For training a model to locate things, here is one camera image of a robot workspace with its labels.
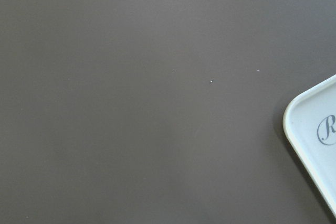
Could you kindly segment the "cream rabbit tray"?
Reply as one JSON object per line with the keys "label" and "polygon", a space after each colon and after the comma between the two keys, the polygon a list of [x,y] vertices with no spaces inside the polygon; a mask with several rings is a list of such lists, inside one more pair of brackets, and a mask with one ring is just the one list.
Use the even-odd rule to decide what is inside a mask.
{"label": "cream rabbit tray", "polygon": [[335,213],[335,76],[296,96],[282,124],[289,143]]}

